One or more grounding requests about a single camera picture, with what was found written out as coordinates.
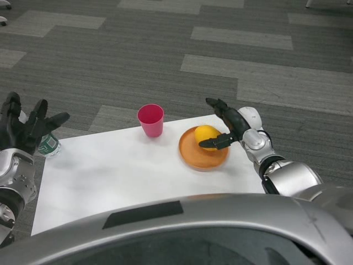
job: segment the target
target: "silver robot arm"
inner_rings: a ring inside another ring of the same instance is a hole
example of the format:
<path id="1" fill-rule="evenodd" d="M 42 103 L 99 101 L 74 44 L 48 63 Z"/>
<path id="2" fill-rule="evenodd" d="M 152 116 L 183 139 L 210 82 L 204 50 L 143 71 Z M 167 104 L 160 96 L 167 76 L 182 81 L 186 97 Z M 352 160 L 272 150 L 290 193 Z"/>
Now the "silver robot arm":
<path id="1" fill-rule="evenodd" d="M 0 246 L 13 242 L 16 219 L 36 196 L 33 156 L 20 149 L 0 152 Z"/>
<path id="2" fill-rule="evenodd" d="M 11 92 L 0 119 L 0 248 L 14 241 L 12 229 L 27 203 L 36 196 L 33 154 L 43 136 L 69 119 L 67 113 L 46 118 L 47 101 L 40 100 L 23 123 L 21 102 Z"/>
<path id="3" fill-rule="evenodd" d="M 203 141 L 200 146 L 221 149 L 239 141 L 254 164 L 266 193 L 313 202 L 331 213 L 353 235 L 353 188 L 323 184 L 320 176 L 305 163 L 279 155 L 270 135 L 263 129 L 256 109 L 235 110 L 219 99 L 209 98 L 206 102 L 231 132 Z"/>

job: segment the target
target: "round plate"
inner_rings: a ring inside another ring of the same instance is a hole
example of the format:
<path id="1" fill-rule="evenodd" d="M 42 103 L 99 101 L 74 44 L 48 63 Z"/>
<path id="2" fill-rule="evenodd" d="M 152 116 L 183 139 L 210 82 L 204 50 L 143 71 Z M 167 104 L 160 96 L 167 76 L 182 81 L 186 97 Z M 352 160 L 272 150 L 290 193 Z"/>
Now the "round plate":
<path id="1" fill-rule="evenodd" d="M 191 167 L 198 169 L 212 169 L 220 166 L 227 159 L 229 150 L 224 148 L 217 151 L 207 151 L 201 148 L 195 140 L 193 127 L 181 136 L 179 151 L 184 161 Z"/>

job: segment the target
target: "yellow lemon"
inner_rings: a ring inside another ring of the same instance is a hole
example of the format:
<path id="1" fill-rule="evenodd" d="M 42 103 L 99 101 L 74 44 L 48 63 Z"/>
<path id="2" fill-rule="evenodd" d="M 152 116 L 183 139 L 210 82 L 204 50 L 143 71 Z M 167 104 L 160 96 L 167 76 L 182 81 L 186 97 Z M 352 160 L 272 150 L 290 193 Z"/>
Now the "yellow lemon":
<path id="1" fill-rule="evenodd" d="M 209 125 L 201 125 L 195 129 L 195 140 L 197 144 L 204 140 L 208 140 L 209 138 L 216 138 L 221 133 Z M 216 151 L 216 148 L 204 148 L 207 151 Z"/>

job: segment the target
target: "water bottle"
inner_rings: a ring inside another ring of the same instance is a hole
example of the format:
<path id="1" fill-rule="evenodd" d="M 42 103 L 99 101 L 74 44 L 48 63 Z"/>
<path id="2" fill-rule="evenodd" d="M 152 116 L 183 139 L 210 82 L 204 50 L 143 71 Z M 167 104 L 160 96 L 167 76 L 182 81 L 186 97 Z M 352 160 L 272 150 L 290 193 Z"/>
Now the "water bottle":
<path id="1" fill-rule="evenodd" d="M 21 121 L 22 123 L 25 123 L 28 120 L 27 115 L 22 110 L 18 120 Z M 60 151 L 61 151 L 61 143 L 52 133 L 49 133 L 42 137 L 42 140 L 38 147 L 38 153 L 41 156 L 44 156 L 46 158 L 54 157 L 58 155 Z"/>

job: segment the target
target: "pink cup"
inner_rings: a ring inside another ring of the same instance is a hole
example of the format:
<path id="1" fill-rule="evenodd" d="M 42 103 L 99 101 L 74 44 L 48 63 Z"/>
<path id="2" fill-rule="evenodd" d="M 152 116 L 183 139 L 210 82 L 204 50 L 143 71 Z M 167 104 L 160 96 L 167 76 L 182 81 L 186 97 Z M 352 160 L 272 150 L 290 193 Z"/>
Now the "pink cup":
<path id="1" fill-rule="evenodd" d="M 137 118 L 149 137 L 158 137 L 163 131 L 164 110 L 156 104 L 149 104 L 139 109 Z"/>

